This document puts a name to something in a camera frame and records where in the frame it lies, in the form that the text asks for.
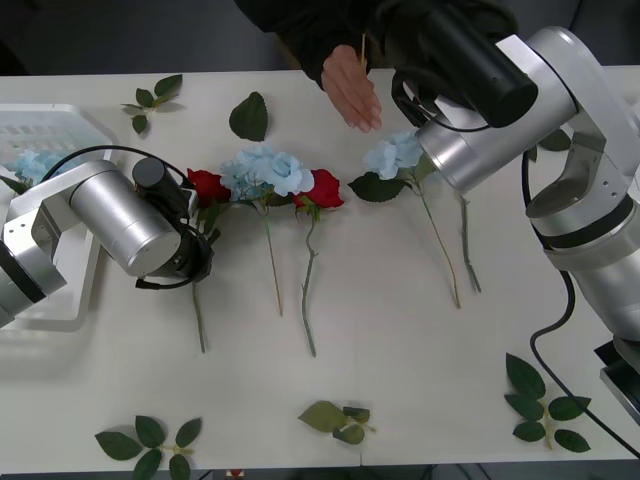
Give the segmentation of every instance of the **green leaf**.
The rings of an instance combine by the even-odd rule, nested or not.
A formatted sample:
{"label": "green leaf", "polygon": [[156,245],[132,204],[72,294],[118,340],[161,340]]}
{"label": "green leaf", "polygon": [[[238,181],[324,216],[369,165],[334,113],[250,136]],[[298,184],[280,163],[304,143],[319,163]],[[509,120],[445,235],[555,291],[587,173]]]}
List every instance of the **green leaf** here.
{"label": "green leaf", "polygon": [[131,460],[142,451],[138,442],[120,432],[101,432],[96,435],[96,440],[104,453],[114,460]]}
{"label": "green leaf", "polygon": [[423,153],[420,156],[420,160],[418,161],[418,165],[416,165],[414,171],[416,182],[422,183],[422,181],[427,178],[427,176],[431,175],[435,171],[437,171],[435,165],[427,156],[427,154]]}
{"label": "green leaf", "polygon": [[0,175],[0,180],[9,187],[11,190],[16,192],[18,195],[22,195],[24,192],[29,190],[29,187],[24,183],[18,182],[17,180],[13,180],[12,178],[3,177]]}
{"label": "green leaf", "polygon": [[527,420],[540,420],[544,415],[544,407],[531,397],[510,394],[505,395],[504,398],[509,402],[511,408]]}
{"label": "green leaf", "polygon": [[176,435],[176,444],[180,448],[186,447],[191,442],[193,442],[198,435],[200,435],[201,429],[201,418],[194,418],[193,420],[188,421],[182,427],[180,427],[180,430],[178,430],[178,434]]}
{"label": "green leaf", "polygon": [[191,476],[191,467],[184,456],[178,454],[169,460],[169,473],[172,480],[189,480]]}
{"label": "green leaf", "polygon": [[238,137],[252,142],[262,142],[267,133],[269,116],[264,98],[258,92],[233,109],[229,117],[229,126]]}
{"label": "green leaf", "polygon": [[161,97],[156,98],[153,101],[153,104],[151,104],[151,106],[153,108],[157,107],[158,105],[162,105],[163,103],[168,102],[169,100],[173,100],[174,98],[176,98],[178,95],[162,95]]}
{"label": "green leaf", "polygon": [[360,423],[367,423],[371,418],[371,412],[366,408],[342,407],[342,413]]}
{"label": "green leaf", "polygon": [[323,433],[340,430],[347,424],[347,417],[342,410],[327,401],[314,403],[298,417],[298,420]]}
{"label": "green leaf", "polygon": [[153,91],[156,96],[164,97],[174,92],[182,85],[182,74],[171,75],[170,77],[163,78],[154,87]]}
{"label": "green leaf", "polygon": [[220,238],[220,235],[222,235],[222,233],[217,228],[213,232],[211,232],[211,236],[207,240],[209,246],[216,243],[216,240]]}
{"label": "green leaf", "polygon": [[529,161],[536,163],[536,161],[538,160],[538,147],[532,147],[528,150],[529,153]]}
{"label": "green leaf", "polygon": [[525,442],[537,442],[544,438],[546,432],[539,422],[524,422],[513,430],[513,434]]}
{"label": "green leaf", "polygon": [[138,88],[136,90],[136,101],[143,107],[151,108],[153,105],[153,95],[149,90]]}
{"label": "green leaf", "polygon": [[553,438],[556,439],[558,445],[573,453],[584,453],[591,450],[589,443],[584,437],[571,430],[556,430]]}
{"label": "green leaf", "polygon": [[547,389],[540,374],[530,364],[507,353],[507,376],[513,388],[527,397],[544,397]]}
{"label": "green leaf", "polygon": [[160,424],[151,417],[142,415],[136,416],[136,433],[142,443],[147,448],[156,448],[162,445],[167,436]]}
{"label": "green leaf", "polygon": [[207,219],[204,222],[204,235],[209,235],[209,232],[213,230],[216,224],[216,220],[220,216],[220,204],[213,200],[211,206],[208,208]]}
{"label": "green leaf", "polygon": [[366,202],[388,202],[407,186],[403,180],[380,180],[377,173],[367,172],[349,184],[353,193]]}
{"label": "green leaf", "polygon": [[162,452],[160,450],[149,450],[145,453],[133,469],[133,480],[149,480],[153,477],[162,461]]}
{"label": "green leaf", "polygon": [[349,445],[359,445],[364,440],[364,429],[360,425],[351,425],[344,430],[334,430],[333,438],[348,443]]}
{"label": "green leaf", "polygon": [[[584,408],[587,408],[591,403],[590,398],[586,397],[575,397],[576,400],[582,405]],[[576,402],[570,399],[569,397],[559,397],[556,398],[553,402],[549,404],[549,415],[554,420],[558,420],[561,422],[566,422],[568,420],[573,420],[574,418],[578,418],[584,412],[580,409]]]}
{"label": "green leaf", "polygon": [[291,205],[292,203],[293,203],[293,196],[292,195],[287,195],[286,197],[281,197],[277,193],[272,193],[267,198],[267,205],[269,207],[284,207],[285,205]]}
{"label": "green leaf", "polygon": [[147,129],[148,125],[146,115],[136,115],[131,119],[131,124],[133,125],[133,129],[136,131],[138,135],[144,132]]}
{"label": "green leaf", "polygon": [[542,139],[538,145],[550,152],[563,152],[571,147],[571,139],[566,133],[558,129]]}

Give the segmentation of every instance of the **white tray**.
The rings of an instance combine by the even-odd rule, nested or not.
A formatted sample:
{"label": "white tray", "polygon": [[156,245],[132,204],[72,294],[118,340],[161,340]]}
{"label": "white tray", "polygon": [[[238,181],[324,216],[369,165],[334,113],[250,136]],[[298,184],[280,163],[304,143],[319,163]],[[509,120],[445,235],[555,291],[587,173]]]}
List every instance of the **white tray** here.
{"label": "white tray", "polygon": [[[111,132],[71,105],[0,104],[0,164],[14,160],[25,149],[35,152],[73,152],[93,145],[112,145],[114,142],[115,137]],[[111,151],[93,155],[94,158],[111,159]],[[1,184],[2,223],[6,219],[10,198],[13,198],[13,192]],[[83,225],[63,233],[54,263],[67,285],[22,312],[3,330],[77,330],[87,312],[99,250],[98,241]]]}

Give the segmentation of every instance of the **black sleeve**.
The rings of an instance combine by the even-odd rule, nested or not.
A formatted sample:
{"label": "black sleeve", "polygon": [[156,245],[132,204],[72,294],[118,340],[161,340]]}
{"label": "black sleeve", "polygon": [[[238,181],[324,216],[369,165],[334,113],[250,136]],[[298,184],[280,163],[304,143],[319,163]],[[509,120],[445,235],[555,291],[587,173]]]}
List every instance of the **black sleeve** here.
{"label": "black sleeve", "polygon": [[235,0],[263,32],[274,32],[289,47],[304,72],[322,88],[325,59],[338,45],[360,52],[362,35],[335,11],[334,2],[317,0]]}

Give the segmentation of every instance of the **red rose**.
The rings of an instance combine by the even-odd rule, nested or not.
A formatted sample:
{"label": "red rose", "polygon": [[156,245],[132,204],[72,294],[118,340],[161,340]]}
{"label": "red rose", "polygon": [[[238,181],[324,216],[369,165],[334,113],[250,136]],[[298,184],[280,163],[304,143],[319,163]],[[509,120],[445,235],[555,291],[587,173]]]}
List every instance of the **red rose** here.
{"label": "red rose", "polygon": [[227,203],[231,199],[231,190],[220,185],[220,175],[214,175],[206,170],[194,172],[188,168],[187,176],[196,186],[200,208],[208,208],[213,200],[218,203]]}
{"label": "red rose", "polygon": [[307,197],[314,204],[322,208],[338,208],[344,204],[340,198],[340,180],[331,175],[327,170],[311,170],[314,185],[309,192],[302,192],[293,196],[296,207],[304,207],[300,197]]}

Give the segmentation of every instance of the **leaf sprig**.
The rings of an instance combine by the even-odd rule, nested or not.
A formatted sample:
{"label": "leaf sprig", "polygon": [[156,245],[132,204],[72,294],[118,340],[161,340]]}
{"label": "leaf sprig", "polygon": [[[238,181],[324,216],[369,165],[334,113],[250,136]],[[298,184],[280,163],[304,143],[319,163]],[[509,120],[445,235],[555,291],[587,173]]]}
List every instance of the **leaf sprig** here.
{"label": "leaf sprig", "polygon": [[136,102],[138,102],[138,104],[122,104],[123,107],[139,112],[131,118],[131,125],[138,135],[142,134],[149,126],[149,119],[147,118],[149,113],[155,112],[160,105],[177,97],[178,94],[174,92],[178,90],[181,85],[182,74],[171,75],[170,77],[163,78],[156,83],[156,86],[153,89],[153,92],[156,95],[155,98],[153,93],[149,90],[138,88],[136,90]]}
{"label": "leaf sprig", "polygon": [[331,433],[333,438],[349,445],[359,445],[365,437],[365,429],[375,432],[368,425],[371,412],[366,408],[343,407],[322,400],[307,408],[298,420],[321,433]]}
{"label": "leaf sprig", "polygon": [[525,442],[537,442],[545,439],[547,448],[552,449],[551,437],[561,447],[574,452],[584,453],[591,450],[589,443],[577,432],[557,429],[556,422],[566,422],[578,418],[591,403],[590,398],[558,397],[548,405],[543,401],[547,393],[544,380],[529,363],[507,353],[507,376],[517,393],[504,396],[507,403],[524,421],[516,426],[513,435]]}
{"label": "leaf sprig", "polygon": [[133,480],[152,478],[162,463],[163,450],[173,452],[173,457],[169,461],[172,480],[189,480],[191,467],[185,455],[193,455],[193,450],[186,447],[191,445],[200,434],[201,418],[190,420],[180,427],[175,439],[176,445],[172,447],[163,445],[167,436],[162,426],[151,417],[138,415],[135,429],[140,443],[121,432],[100,432],[96,435],[96,440],[104,453],[118,461],[137,457],[142,452],[143,446],[150,449],[136,463],[133,469]]}

